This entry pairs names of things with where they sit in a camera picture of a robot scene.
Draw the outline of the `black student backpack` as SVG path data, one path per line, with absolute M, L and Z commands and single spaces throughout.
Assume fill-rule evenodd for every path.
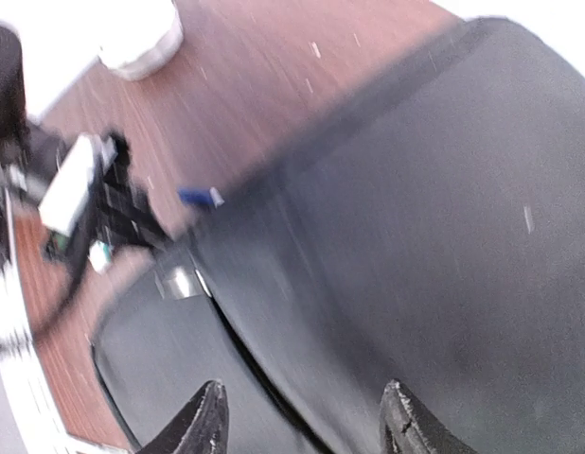
M 585 78 L 513 22 L 367 83 L 103 314 L 135 447 L 208 380 L 232 453 L 376 453 L 397 379 L 481 453 L 585 453 Z

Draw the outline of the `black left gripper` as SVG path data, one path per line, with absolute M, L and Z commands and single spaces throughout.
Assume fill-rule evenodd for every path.
M 149 195 L 130 174 L 131 152 L 119 131 L 101 136 L 101 144 L 115 155 L 106 164 L 99 186 L 97 228 L 89 250 L 89 262 L 97 273 L 104 273 L 114 256 L 125 247 L 143 248 L 153 256 L 172 242 L 151 209 Z

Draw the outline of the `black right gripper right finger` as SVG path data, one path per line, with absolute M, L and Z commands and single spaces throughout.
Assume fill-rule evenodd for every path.
M 400 381 L 384 388 L 380 405 L 381 453 L 476 454 L 456 438 Z

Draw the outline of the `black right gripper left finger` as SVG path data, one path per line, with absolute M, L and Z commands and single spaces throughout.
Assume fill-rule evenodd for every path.
M 229 407 L 226 388 L 210 380 L 195 392 L 140 454 L 220 454 L 227 452 Z

